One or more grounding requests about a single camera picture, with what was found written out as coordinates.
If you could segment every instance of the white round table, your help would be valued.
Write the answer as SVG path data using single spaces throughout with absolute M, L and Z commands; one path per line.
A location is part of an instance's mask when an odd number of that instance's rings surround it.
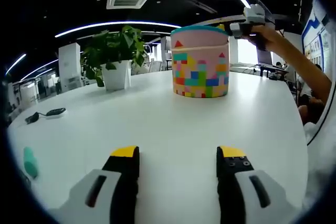
M 24 118 L 65 107 L 58 119 Z M 96 84 L 37 104 L 9 127 L 18 166 L 32 148 L 39 177 L 33 192 L 46 208 L 57 208 L 71 187 L 100 169 L 117 148 L 141 153 L 135 223 L 219 223 L 216 148 L 242 149 L 300 207 L 308 172 L 300 116 L 284 82 L 230 73 L 229 92 L 211 99 L 172 90 L 171 71 L 132 76 L 132 87 L 106 92 Z

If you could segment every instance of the colorful block pattern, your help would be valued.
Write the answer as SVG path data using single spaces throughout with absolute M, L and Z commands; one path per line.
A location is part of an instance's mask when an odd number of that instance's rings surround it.
M 224 52 L 205 59 L 192 52 L 173 53 L 174 92 L 186 97 L 220 97 L 228 90 L 228 59 Z

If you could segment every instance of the white plant pot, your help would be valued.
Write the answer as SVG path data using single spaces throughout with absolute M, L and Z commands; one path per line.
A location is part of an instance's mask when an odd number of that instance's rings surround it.
M 131 86 L 131 67 L 129 60 L 113 62 L 117 69 L 107 70 L 102 66 L 103 81 L 108 91 L 126 89 Z

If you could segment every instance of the teal lid rim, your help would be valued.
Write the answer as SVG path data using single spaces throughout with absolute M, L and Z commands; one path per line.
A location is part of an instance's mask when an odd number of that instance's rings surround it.
M 217 27 L 212 27 L 212 26 L 185 26 L 185 27 L 181 27 L 178 29 L 175 29 L 171 32 L 171 35 L 179 33 L 181 31 L 189 31 L 189 30 L 209 30 L 209 31 L 216 31 L 222 34 L 225 34 L 226 36 L 228 36 L 227 32 L 217 28 Z

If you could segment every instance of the window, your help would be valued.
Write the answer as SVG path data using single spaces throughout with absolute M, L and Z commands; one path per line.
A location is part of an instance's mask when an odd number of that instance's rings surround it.
M 246 39 L 238 41 L 238 62 L 258 64 L 257 48 Z

